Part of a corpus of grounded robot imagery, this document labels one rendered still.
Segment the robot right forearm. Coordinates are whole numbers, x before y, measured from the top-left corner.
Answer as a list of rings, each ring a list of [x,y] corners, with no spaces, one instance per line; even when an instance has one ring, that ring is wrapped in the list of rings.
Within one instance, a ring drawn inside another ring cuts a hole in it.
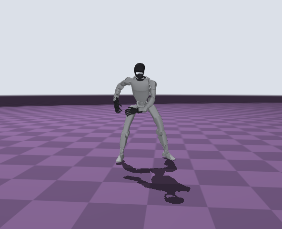
[[[120,86],[120,83],[117,85],[117,87],[116,87],[116,89],[115,89],[115,94],[114,94],[114,97],[113,97],[113,98],[114,98],[113,101],[116,100],[116,97],[119,98],[119,95],[120,95],[120,92],[121,92],[121,90],[118,89],[119,86]]]

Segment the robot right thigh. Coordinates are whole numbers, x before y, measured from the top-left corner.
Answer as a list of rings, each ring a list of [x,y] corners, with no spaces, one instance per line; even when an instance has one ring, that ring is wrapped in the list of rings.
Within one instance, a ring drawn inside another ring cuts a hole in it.
[[[137,109],[137,105],[131,105],[130,107],[133,107],[133,108],[136,108]],[[135,113],[136,114],[136,113]],[[130,134],[130,131],[129,131],[129,128],[130,128],[130,125],[135,117],[135,114],[131,114],[127,117],[126,115],[126,119],[125,119],[125,123],[124,123],[124,127],[123,127],[123,134],[125,134],[125,137],[128,137],[129,134]]]

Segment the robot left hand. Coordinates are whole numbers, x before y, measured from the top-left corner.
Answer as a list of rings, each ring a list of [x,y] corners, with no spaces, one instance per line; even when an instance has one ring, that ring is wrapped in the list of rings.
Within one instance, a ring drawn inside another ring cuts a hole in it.
[[[129,116],[129,115],[133,115],[133,114],[135,114],[135,113],[142,113],[143,111],[140,111],[139,112],[139,110],[138,110],[138,108],[136,109],[136,108],[133,108],[133,107],[128,107],[129,109],[126,109],[125,110],[125,113],[126,113],[126,115],[127,115],[127,117]]]

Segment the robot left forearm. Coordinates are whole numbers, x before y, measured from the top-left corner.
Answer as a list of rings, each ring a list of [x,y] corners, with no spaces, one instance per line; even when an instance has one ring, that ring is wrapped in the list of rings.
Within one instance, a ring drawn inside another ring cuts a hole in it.
[[[140,111],[143,111],[143,113],[147,112],[147,110],[148,110],[150,107],[152,107],[152,105],[154,104],[154,102],[155,102],[155,98],[152,97],[152,98],[150,99],[150,101],[146,103],[146,105],[145,105],[144,107],[138,108],[139,112],[140,112]]]

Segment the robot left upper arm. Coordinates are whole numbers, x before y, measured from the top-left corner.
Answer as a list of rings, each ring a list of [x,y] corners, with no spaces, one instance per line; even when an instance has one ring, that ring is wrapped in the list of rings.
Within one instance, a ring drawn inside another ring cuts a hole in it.
[[[156,96],[156,86],[157,86],[157,83],[156,83],[154,80],[150,80],[150,79],[149,79],[149,86],[151,86],[151,87],[150,87],[150,94],[151,94],[151,97],[148,98],[148,102],[150,101],[150,99],[151,99],[152,97],[155,98],[155,96]]]

